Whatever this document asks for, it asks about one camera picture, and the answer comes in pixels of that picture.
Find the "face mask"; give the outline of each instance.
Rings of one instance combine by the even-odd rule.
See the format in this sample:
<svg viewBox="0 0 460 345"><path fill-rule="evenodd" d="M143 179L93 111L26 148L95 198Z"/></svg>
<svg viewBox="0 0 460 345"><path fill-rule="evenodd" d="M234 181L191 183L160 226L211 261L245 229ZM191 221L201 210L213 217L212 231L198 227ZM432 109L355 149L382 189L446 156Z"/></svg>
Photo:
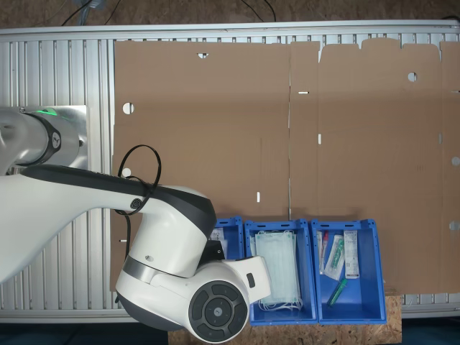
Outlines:
<svg viewBox="0 0 460 345"><path fill-rule="evenodd" d="M271 295L259 301L265 311L302 308L295 261L295 235L291 231L259 232L256 253L264 257L270 275Z"/></svg>

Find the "wooden surface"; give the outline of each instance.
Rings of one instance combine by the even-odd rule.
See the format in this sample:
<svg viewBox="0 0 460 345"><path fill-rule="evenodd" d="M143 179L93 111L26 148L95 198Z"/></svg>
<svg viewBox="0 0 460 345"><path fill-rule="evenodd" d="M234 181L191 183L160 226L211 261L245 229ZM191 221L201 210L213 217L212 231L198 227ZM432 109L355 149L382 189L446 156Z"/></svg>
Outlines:
<svg viewBox="0 0 460 345"><path fill-rule="evenodd" d="M349 326L257 326L248 324L228 345L314 345L314 344L398 344L403 340L401 325L401 296L385 288L387 305L386 325ZM186 330L168 332L170 345L206 344Z"/></svg>

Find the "cardboard sheet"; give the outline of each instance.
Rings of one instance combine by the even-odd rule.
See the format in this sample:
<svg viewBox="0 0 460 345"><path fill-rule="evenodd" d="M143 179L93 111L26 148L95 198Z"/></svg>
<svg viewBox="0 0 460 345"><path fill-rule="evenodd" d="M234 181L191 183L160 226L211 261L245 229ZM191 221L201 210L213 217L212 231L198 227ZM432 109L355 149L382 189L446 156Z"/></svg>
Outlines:
<svg viewBox="0 0 460 345"><path fill-rule="evenodd" d="M218 217L287 219L290 192L292 219L374 218L387 283L457 293L460 44L441 49L442 62L434 45L371 39L327 45L318 62L318 42L117 42L114 171L150 144L161 183L206 194ZM153 181L150 155L126 166ZM111 231L114 289L123 217Z"/></svg>
<svg viewBox="0 0 460 345"><path fill-rule="evenodd" d="M460 75L446 85L441 71L459 70L450 51L459 45L442 65L436 46L390 39L328 45L319 64L317 45L292 46L293 218L374 218L387 283L402 293L458 292L460 242L449 222L460 217L451 164L460 143L447 131L460 125L451 92Z"/></svg>
<svg viewBox="0 0 460 345"><path fill-rule="evenodd" d="M287 219L285 46L117 42L115 61L114 171L129 149L148 144L162 159L160 182L205 194L219 218ZM134 105L130 115L119 111L126 102ZM126 167L149 181L157 173L148 149L133 152ZM114 287L124 261L119 239L126 238L126 225L121 216L111 219Z"/></svg>

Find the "blue crate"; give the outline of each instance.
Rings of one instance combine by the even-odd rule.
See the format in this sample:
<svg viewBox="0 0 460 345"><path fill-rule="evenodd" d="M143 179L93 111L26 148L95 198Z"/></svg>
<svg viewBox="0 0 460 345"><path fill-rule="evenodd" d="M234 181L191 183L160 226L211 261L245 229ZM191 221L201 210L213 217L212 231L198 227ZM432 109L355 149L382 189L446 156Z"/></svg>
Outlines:
<svg viewBox="0 0 460 345"><path fill-rule="evenodd" d="M312 247L314 251L316 300L318 320L323 325L375 324L387 322L385 293L383 290L382 266L380 264L379 237L375 221L318 221L310 222ZM325 261L329 258L334 235L344 230L358 231L359 278L348 279L346 287L333 307L327 302L338 285L338 281L319 274L318 245L316 231L329 232ZM345 277L343 268L340 279Z"/></svg>
<svg viewBox="0 0 460 345"><path fill-rule="evenodd" d="M227 257L228 260L244 258L243 244L243 221L239 216L233 218L217 219L214 228L224 230L224 238L227 240Z"/></svg>
<svg viewBox="0 0 460 345"><path fill-rule="evenodd" d="M249 321L253 326L268 325L297 325L317 323L316 297L313 278L313 263L311 262L311 246L309 241L308 223L305 219L297 221L277 221L267 223L244 223L246 238L246 257L251 257L250 237L259 231L285 231L291 230L297 234L295 258L300 283L300 294L303 307L300 310L276 310L264 311L258 303L251 304L249 309Z"/></svg>

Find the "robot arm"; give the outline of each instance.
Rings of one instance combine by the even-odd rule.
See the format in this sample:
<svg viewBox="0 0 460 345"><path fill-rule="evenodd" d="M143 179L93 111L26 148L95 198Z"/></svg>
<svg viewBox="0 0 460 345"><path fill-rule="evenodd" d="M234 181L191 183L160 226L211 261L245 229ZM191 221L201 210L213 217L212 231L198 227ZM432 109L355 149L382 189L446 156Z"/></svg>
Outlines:
<svg viewBox="0 0 460 345"><path fill-rule="evenodd" d="M64 226L92 208L136 209L136 181L56 165L0 177L0 282L28 265ZM249 304L270 294L261 257L197 269L216 223L212 203L184 187L158 186L116 284L126 311L149 326L186 327L220 343L244 327Z"/></svg>
<svg viewBox="0 0 460 345"><path fill-rule="evenodd" d="M0 109L0 176L12 166L70 165L80 147L78 133L62 116Z"/></svg>

